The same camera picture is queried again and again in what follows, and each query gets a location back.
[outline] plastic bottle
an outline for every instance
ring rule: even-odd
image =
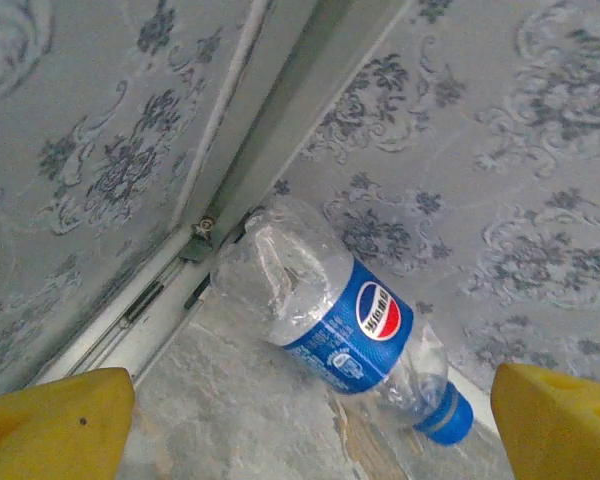
[[[473,412],[447,381],[431,326],[347,250],[306,203],[256,212],[220,253],[211,284],[245,331],[287,350],[344,402],[386,427],[461,441]]]

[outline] door hinge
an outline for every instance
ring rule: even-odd
[[[180,250],[180,258],[200,264],[214,253],[211,243],[211,231],[215,220],[210,216],[202,217],[200,223],[192,225],[193,235],[189,242]]]

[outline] floor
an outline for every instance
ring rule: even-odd
[[[387,437],[284,352],[235,331],[211,297],[138,389],[119,480],[512,479],[501,444]]]

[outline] floral wallpaper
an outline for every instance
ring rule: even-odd
[[[419,0],[274,195],[322,210],[485,391],[600,380],[600,0]]]
[[[0,393],[169,234],[250,6],[0,0]]]

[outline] blue bottle label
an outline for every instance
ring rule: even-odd
[[[344,292],[324,318],[284,347],[334,390],[365,392],[398,361],[413,310],[357,260]]]

